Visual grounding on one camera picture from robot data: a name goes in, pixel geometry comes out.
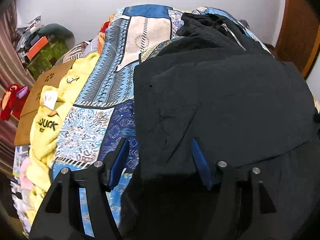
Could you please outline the black jacket garment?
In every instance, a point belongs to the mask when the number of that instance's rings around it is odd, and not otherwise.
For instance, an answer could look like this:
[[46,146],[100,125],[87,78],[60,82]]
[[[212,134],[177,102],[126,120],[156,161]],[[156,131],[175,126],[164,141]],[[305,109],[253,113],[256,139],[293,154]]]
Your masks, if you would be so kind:
[[290,239],[319,239],[319,112],[299,70],[227,18],[185,13],[180,39],[135,70],[141,170],[121,197],[124,239],[204,239],[209,165],[260,169]]

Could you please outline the striped folded clothes pile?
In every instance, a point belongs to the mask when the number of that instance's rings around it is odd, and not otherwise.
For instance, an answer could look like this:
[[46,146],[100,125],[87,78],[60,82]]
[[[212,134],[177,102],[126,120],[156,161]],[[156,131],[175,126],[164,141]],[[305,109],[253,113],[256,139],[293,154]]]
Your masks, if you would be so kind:
[[77,60],[86,57],[90,53],[101,53],[101,45],[97,38],[90,41],[82,41],[80,44],[74,46],[63,55],[62,62]]

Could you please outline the blue patchwork bed quilt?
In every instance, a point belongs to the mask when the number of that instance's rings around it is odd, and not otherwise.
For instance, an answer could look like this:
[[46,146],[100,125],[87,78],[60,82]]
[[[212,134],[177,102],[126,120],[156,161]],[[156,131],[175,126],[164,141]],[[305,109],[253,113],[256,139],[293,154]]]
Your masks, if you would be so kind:
[[63,121],[50,166],[50,177],[60,171],[84,170],[104,160],[121,139],[129,142],[127,160],[117,186],[107,194],[116,223],[124,208],[121,197],[140,173],[140,152],[135,120],[134,73],[143,62],[156,57],[180,39],[183,11],[166,5],[143,4],[116,10],[104,31],[102,53]]

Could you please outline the yellow duck sweater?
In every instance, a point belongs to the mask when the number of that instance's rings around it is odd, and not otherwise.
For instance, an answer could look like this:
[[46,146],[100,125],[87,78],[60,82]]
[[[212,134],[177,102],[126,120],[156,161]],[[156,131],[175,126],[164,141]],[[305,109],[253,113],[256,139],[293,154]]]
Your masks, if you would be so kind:
[[29,164],[26,178],[34,185],[29,194],[26,215],[32,224],[36,213],[51,186],[49,167],[57,146],[62,124],[93,71],[99,53],[90,53],[74,61],[59,86],[44,86],[40,106],[30,130]]

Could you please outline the red plush toy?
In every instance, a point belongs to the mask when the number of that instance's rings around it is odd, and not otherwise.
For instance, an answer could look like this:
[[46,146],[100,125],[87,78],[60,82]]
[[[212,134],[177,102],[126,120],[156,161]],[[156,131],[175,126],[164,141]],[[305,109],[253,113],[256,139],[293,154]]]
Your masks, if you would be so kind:
[[19,120],[29,93],[28,86],[10,85],[1,99],[1,120],[8,121],[11,116]]

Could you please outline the striped maroon curtain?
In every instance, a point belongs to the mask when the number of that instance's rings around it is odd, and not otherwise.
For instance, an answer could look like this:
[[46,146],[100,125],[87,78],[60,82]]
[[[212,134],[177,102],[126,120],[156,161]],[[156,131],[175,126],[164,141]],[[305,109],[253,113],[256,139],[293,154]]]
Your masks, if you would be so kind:
[[[17,10],[13,0],[1,14],[1,95],[9,85],[16,83],[31,87],[33,77],[23,68],[14,45],[17,43]],[[12,167],[15,155],[14,139],[18,121],[10,117],[8,121],[1,121],[1,173],[13,178]]]

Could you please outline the orange red box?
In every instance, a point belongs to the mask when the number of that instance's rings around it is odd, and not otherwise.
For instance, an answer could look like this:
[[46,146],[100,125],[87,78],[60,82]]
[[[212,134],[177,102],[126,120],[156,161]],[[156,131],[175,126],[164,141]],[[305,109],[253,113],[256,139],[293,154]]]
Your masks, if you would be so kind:
[[46,36],[41,37],[27,52],[28,59],[31,60],[48,42]]

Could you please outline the green patterned bag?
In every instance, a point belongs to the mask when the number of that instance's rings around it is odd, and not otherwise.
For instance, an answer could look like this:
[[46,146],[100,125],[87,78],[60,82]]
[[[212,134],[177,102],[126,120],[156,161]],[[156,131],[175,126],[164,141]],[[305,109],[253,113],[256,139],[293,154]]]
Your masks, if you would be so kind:
[[75,45],[74,34],[67,28],[51,23],[36,30],[27,42],[27,52],[43,36],[48,38],[48,43],[31,59],[24,57],[25,68],[34,80],[40,74],[50,70],[68,50]]

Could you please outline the brown wooden door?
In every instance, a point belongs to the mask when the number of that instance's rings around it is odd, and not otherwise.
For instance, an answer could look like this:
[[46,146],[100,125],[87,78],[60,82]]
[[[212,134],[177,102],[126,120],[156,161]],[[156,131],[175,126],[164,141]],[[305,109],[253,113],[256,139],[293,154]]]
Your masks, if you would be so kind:
[[274,50],[278,60],[293,62],[306,79],[319,55],[319,20],[306,0],[285,0]]

